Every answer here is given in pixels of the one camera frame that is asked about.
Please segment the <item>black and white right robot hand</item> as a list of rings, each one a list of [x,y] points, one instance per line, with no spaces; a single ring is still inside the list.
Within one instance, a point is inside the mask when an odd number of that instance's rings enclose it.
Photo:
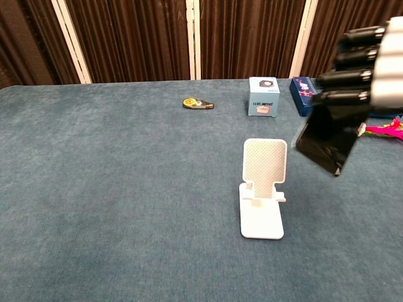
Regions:
[[[333,70],[317,77],[311,106],[359,106],[402,113],[402,17],[349,30],[338,41]]]

